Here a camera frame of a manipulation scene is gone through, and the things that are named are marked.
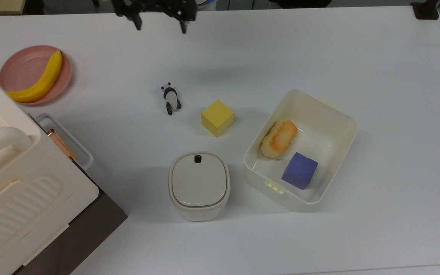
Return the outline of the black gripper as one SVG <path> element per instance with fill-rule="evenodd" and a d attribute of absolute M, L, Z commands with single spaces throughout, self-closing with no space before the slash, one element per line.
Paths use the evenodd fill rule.
<path fill-rule="evenodd" d="M 180 22 L 183 34 L 187 32 L 187 24 L 197 17 L 195 0 L 112 0 L 117 16 L 125 16 L 132 21 L 137 30 L 142 28 L 142 12 L 159 12 L 174 17 Z"/>

